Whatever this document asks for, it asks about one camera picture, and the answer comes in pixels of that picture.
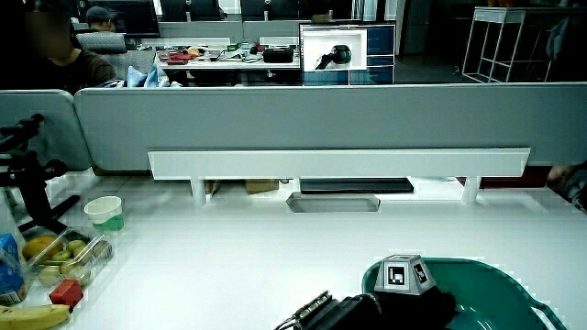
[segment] white metal rack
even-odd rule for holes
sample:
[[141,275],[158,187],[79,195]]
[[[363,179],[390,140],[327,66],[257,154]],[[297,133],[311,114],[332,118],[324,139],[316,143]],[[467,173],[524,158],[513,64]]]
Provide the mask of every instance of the white metal rack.
[[[473,21],[471,23],[471,33],[469,34],[469,42],[467,44],[467,52],[463,62],[463,76],[468,77],[479,83],[509,83],[512,79],[512,70],[515,64],[528,64],[533,63],[545,63],[547,71],[544,74],[544,81],[548,78],[548,71],[550,69],[549,60],[537,60],[534,59],[534,54],[537,52],[538,39],[534,42],[534,48],[532,55],[529,59],[518,58],[520,39],[522,37],[524,28],[527,26],[529,17],[549,17],[549,16],[570,16],[570,15],[586,15],[587,8],[569,8],[569,7],[475,7],[473,15]],[[485,28],[485,36],[482,43],[481,56],[479,57],[479,64],[476,68],[471,70],[470,62],[474,59],[471,58],[471,40],[473,39],[473,31],[476,27],[476,22],[488,23]],[[499,25],[499,34],[495,44],[495,50],[493,55],[487,55],[487,45],[489,41],[489,30],[491,24]],[[508,60],[498,60],[500,47],[504,39],[504,27],[506,24],[517,25],[517,37],[515,39],[515,45]],[[482,70],[482,64],[484,62],[491,63],[491,69],[489,73]],[[498,77],[495,75],[495,69],[498,67],[505,67],[507,69],[505,77]]]

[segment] paper cup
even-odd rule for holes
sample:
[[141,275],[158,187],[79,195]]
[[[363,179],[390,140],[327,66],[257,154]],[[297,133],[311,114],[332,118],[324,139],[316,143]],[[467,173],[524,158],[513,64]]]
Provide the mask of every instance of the paper cup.
[[116,196],[104,196],[86,204],[83,211],[96,228],[120,230],[124,226],[122,200]]

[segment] blue package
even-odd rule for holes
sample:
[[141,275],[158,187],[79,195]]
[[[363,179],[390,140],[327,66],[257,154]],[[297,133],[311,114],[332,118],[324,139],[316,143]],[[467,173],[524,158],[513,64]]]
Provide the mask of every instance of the blue package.
[[18,246],[12,234],[0,235],[0,305],[8,306],[25,300],[26,286],[18,257]]
[[127,86],[142,87],[147,80],[147,74],[135,69],[132,65],[128,67]]

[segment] monitor screen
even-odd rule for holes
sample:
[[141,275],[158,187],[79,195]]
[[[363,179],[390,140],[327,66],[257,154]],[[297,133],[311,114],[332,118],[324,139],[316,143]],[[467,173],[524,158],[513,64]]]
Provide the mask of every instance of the monitor screen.
[[218,0],[161,0],[165,22],[210,21],[224,19]]
[[300,18],[327,15],[332,10],[333,19],[351,19],[353,0],[300,0]]
[[61,0],[61,2],[69,9],[71,18],[77,18],[79,21],[82,21],[80,11],[78,10],[77,0]]
[[392,84],[394,24],[300,24],[303,85]]
[[269,20],[299,19],[303,1],[306,0],[240,0],[240,15],[243,20],[264,20],[268,10]]
[[87,0],[85,11],[101,6],[116,14],[116,32],[126,38],[158,38],[159,23],[152,0]]

